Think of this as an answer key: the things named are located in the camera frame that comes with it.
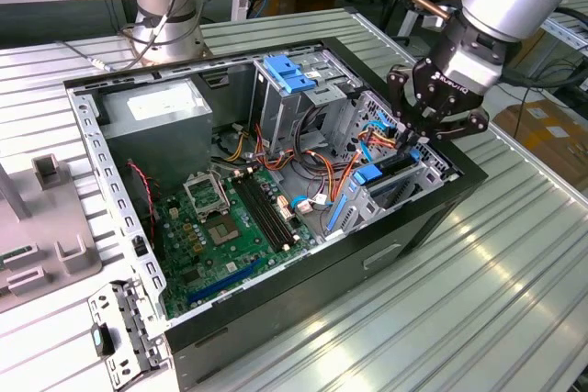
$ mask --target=blue latch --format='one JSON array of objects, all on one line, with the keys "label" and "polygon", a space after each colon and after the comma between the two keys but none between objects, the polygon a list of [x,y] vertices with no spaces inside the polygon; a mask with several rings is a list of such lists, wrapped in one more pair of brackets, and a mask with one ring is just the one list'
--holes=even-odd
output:
[{"label": "blue latch", "polygon": [[382,172],[374,164],[368,164],[353,174],[353,177],[356,178],[356,181],[360,185],[368,183],[369,181],[373,181],[374,179],[380,178],[381,176]]},{"label": "blue latch", "polygon": [[413,157],[413,159],[416,162],[421,161],[421,153],[418,150],[416,150],[415,148],[411,149],[411,156]]},{"label": "blue latch", "polygon": [[307,78],[300,70],[300,66],[285,55],[265,57],[264,66],[289,94],[306,91],[316,86],[316,82]]}]

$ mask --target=slotted metal surface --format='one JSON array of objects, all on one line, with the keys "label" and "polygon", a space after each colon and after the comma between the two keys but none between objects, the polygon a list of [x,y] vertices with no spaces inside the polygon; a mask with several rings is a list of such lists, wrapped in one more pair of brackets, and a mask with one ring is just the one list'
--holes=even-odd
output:
[{"label": "slotted metal surface", "polygon": [[[218,54],[336,36],[382,76],[410,63],[344,10],[217,24],[204,35]],[[75,46],[115,66],[132,58],[118,38]],[[61,86],[92,73],[56,45],[0,51],[0,162],[23,170],[49,151],[67,161],[105,262],[100,274],[0,316],[6,390],[110,388],[85,299],[130,269]],[[586,202],[496,132],[458,145],[490,178],[426,246],[197,390],[565,390],[588,363]],[[131,390],[176,388],[165,370]]]},{"label": "slotted metal surface", "polygon": [[[563,0],[560,5],[588,15],[588,0]],[[588,28],[577,19],[554,13],[545,21],[542,28],[572,48],[582,49],[584,55],[588,54]]]}]

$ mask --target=blue pcie slot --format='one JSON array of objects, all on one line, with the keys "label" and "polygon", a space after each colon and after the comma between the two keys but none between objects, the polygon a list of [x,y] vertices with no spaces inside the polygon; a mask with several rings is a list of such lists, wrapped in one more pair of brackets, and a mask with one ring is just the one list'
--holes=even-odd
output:
[{"label": "blue pcie slot", "polygon": [[245,266],[244,268],[237,271],[236,273],[228,275],[224,279],[221,279],[218,282],[215,282],[214,284],[207,286],[206,288],[202,288],[199,291],[197,291],[196,293],[188,295],[188,297],[187,297],[188,305],[191,303],[198,302],[199,300],[202,300],[203,298],[206,298],[208,296],[212,296],[213,294],[218,293],[219,291],[226,288],[227,286],[230,286],[230,285],[234,284],[235,282],[239,282],[239,281],[249,277],[251,274],[254,273],[255,268],[263,260],[264,259],[257,259],[255,262],[250,263],[249,265]]}]

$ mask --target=blue drive bay bracket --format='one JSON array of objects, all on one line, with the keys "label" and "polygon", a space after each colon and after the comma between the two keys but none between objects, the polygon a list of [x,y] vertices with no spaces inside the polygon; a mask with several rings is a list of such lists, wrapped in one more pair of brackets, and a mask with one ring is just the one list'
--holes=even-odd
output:
[{"label": "blue drive bay bracket", "polygon": [[316,82],[302,73],[300,65],[292,62],[285,55],[265,57],[264,66],[289,94],[316,87]]}]

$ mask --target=ram slot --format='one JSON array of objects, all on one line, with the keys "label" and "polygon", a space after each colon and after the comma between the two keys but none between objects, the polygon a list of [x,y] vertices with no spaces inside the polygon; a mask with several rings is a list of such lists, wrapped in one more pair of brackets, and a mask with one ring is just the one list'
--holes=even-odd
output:
[{"label": "ram slot", "polygon": [[250,189],[252,195],[254,196],[254,199],[260,202],[260,206],[265,211],[265,213],[270,218],[276,218],[277,220],[279,220],[277,227],[282,234],[282,239],[286,241],[287,244],[291,245],[294,241],[294,238],[290,234],[290,230],[288,229],[286,224],[284,224],[282,218],[277,214],[276,210],[274,209],[274,206],[272,206],[271,203],[267,200],[267,197],[262,191],[260,185],[257,183],[257,181],[255,181],[255,179],[252,178],[247,183],[247,186]]},{"label": "ram slot", "polygon": [[282,251],[284,245],[290,246],[294,243],[294,238],[283,220],[253,178],[244,178],[233,186],[275,252]]}]

